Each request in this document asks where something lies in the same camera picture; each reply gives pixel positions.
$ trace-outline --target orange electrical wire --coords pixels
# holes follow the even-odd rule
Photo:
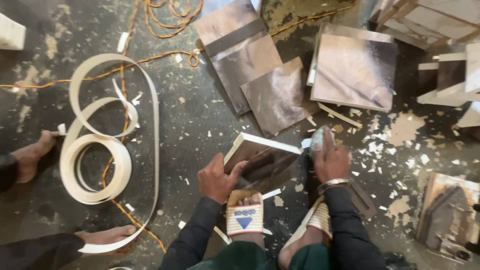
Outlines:
[[[200,0],[198,6],[197,6],[197,9],[192,13],[192,15],[190,17],[188,17],[187,19],[183,20],[182,22],[176,24],[176,25],[165,25],[165,24],[162,24],[156,17],[155,15],[153,14],[153,11],[152,11],[152,8],[159,8],[161,6],[163,6],[167,0],[163,0],[162,2],[160,2],[158,5],[153,5],[151,3],[151,0],[144,0],[145,1],[145,5],[144,5],[144,13],[145,13],[145,22],[148,26],[148,29],[150,30],[150,32],[158,37],[158,38],[170,38],[170,37],[174,37],[175,35],[177,35],[178,33],[180,33],[183,29],[185,29],[187,27],[187,25],[190,23],[190,21],[195,17],[195,15],[202,9],[202,6],[203,6],[203,0]],[[335,14],[335,13],[338,13],[338,12],[341,12],[341,11],[345,11],[345,10],[348,10],[350,8],[352,8],[353,6],[355,6],[360,0],[356,0],[353,4],[351,4],[350,6],[348,7],[345,7],[345,8],[342,8],[342,9],[339,9],[339,10],[336,10],[336,11],[333,11],[333,12],[329,12],[329,13],[325,13],[325,14],[322,14],[322,15],[318,15],[318,16],[311,16],[311,17],[307,17],[305,19],[302,19],[296,23],[294,23],[293,25],[290,25],[290,26],[287,26],[287,27],[284,27],[284,28],[281,28],[280,30],[278,30],[277,32],[271,34],[271,36],[275,36],[277,34],[279,34],[280,32],[283,32],[289,28],[292,28],[294,27],[295,25],[298,25],[298,24],[301,24],[307,20],[311,20],[311,19],[319,19],[319,18],[323,18],[323,17],[326,17],[326,16],[329,16],[329,15],[332,15],[332,14]],[[122,55],[126,55],[127,54],[127,50],[128,50],[128,45],[129,45],[129,42],[131,40],[131,37],[132,37],[132,32],[133,32],[133,25],[134,25],[134,22],[135,22],[135,17],[136,17],[136,14],[137,14],[137,11],[138,11],[138,5],[140,3],[140,0],[135,0],[135,6],[134,6],[134,9],[133,9],[133,13],[132,13],[132,17],[130,19],[130,26],[129,26],[129,31],[128,31],[128,37],[127,37],[127,41],[125,42],[125,48],[123,49],[123,52],[122,52]],[[190,4],[190,0],[187,0],[187,3],[188,3],[188,11],[185,12],[185,14],[178,14],[175,10],[175,7],[174,7],[174,0],[170,0],[170,9],[172,10],[173,14],[177,17],[187,17],[189,14],[190,14],[190,11],[192,9],[192,6]],[[156,34],[151,25],[150,25],[150,22],[149,22],[149,16],[148,14],[150,13],[150,15],[152,16],[153,20],[160,26],[162,27],[165,27],[165,28],[177,28],[179,27],[179,29],[177,29],[175,32],[173,32],[172,34],[169,34],[169,35],[158,35]],[[148,61],[152,61],[152,60],[155,60],[155,59],[160,59],[160,58],[163,58],[165,56],[168,56],[168,55],[171,55],[171,54],[175,54],[175,53],[182,53],[182,54],[187,54],[189,57],[188,57],[188,64],[192,67],[196,67],[198,66],[199,64],[199,59],[198,59],[198,56],[195,54],[195,53],[189,53],[189,52],[186,52],[186,51],[182,51],[182,50],[175,50],[175,51],[168,51],[168,52],[165,52],[165,53],[162,53],[162,54],[159,54],[159,55],[156,55],[156,56],[153,56],[153,57],[149,57],[149,58],[146,58],[146,59],[142,59],[142,60],[139,60],[137,61],[136,63],[137,64],[140,64],[140,63],[145,63],[145,62],[148,62]],[[195,58],[195,64],[192,63],[192,58]],[[95,77],[87,77],[87,78],[84,78],[83,80],[96,80],[96,79],[99,79],[99,78],[102,78],[102,77],[105,77],[105,76],[108,76],[110,74],[113,74],[117,71],[120,71],[120,77],[121,77],[121,80],[122,80],[122,94],[125,98],[127,98],[127,93],[126,93],[126,90],[125,90],[125,78],[123,76],[123,71],[124,69],[126,68],[129,68],[129,67],[132,67],[134,66],[134,64],[128,64],[126,66],[123,65],[123,62],[121,63],[120,65],[120,68],[114,68],[112,69],[111,71],[109,72],[106,72],[104,74],[100,74],[98,76],[95,76]],[[24,88],[45,88],[45,87],[48,87],[48,86],[51,86],[51,85],[54,85],[56,83],[62,83],[62,82],[70,82],[71,80],[70,79],[65,79],[65,80],[56,80],[56,81],[51,81],[45,85],[42,85],[42,86],[22,86],[22,85],[0,85],[0,87],[24,87]],[[124,122],[124,126],[123,126],[123,130],[125,131],[128,127],[128,108],[125,107],[125,122]],[[123,143],[123,141],[125,140],[125,137],[123,136],[121,138],[121,142]],[[105,177],[107,175],[107,171],[109,170],[109,168],[111,167],[112,163],[114,161],[114,158],[111,157],[110,160],[108,161],[103,173],[102,173],[102,185],[104,188],[107,187],[107,183],[105,181]],[[139,228],[141,228],[141,224],[139,224],[129,213],[127,213],[127,211],[125,211],[125,209],[123,208],[123,206],[118,203],[117,201],[115,201],[114,199],[111,200],[135,225],[137,225]],[[163,252],[166,252],[166,249],[162,243],[162,241],[155,235],[153,234],[149,229],[147,228],[144,228],[144,230],[150,234],[152,237],[154,237],[159,243],[160,243],[160,246],[163,250]]]

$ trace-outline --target green pants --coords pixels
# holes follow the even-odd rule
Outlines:
[[[288,270],[328,270],[328,248],[324,244],[304,246],[292,258]],[[252,242],[235,241],[212,259],[189,270],[266,270],[265,252]]]

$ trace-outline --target bare foot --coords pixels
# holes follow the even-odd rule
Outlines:
[[[239,200],[237,206],[259,204],[262,198],[258,194],[252,195],[250,198],[244,198]],[[233,241],[247,241],[254,242],[259,245],[262,249],[265,249],[264,234],[263,233],[241,233],[237,235],[232,235]]]
[[[25,146],[11,153],[17,159],[17,183],[27,183],[36,175],[38,161],[47,154],[55,144],[59,132],[42,131],[42,136],[34,144]]]
[[[111,244],[118,241],[121,241],[128,236],[134,234],[136,231],[135,226],[133,225],[126,225],[123,227],[116,227],[110,230],[96,232],[96,233],[87,233],[85,231],[76,232],[75,235],[82,238],[85,241],[85,244],[97,244],[97,245],[105,245]],[[113,251],[116,252],[125,252],[125,248],[121,248],[119,250]]]
[[[293,242],[291,245],[280,251],[280,254],[278,254],[278,265],[282,270],[287,270],[293,256],[302,247],[320,243],[328,245],[329,241],[330,240],[328,236],[323,231],[315,227],[308,226],[307,231],[299,240]]]

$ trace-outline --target silver bracelet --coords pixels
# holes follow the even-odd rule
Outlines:
[[[322,195],[323,193],[325,193],[325,190],[331,188],[334,185],[343,184],[343,183],[346,183],[347,185],[351,184],[351,180],[348,178],[335,178],[332,180],[328,180],[327,182],[321,184],[318,187],[318,194]]]

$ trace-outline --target adidas sandal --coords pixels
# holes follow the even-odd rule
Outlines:
[[[323,231],[330,240],[332,239],[332,234],[330,233],[330,215],[328,214],[328,206],[324,201],[324,197],[318,198],[313,204],[312,208],[307,212],[305,218],[303,218],[300,226],[292,235],[292,237],[285,243],[283,248],[286,248],[293,242],[299,240],[307,231],[308,226],[315,227]]]
[[[259,203],[237,206],[238,201],[252,195],[259,196]],[[227,235],[240,233],[263,233],[264,202],[260,193],[250,190],[234,190],[227,202]]]

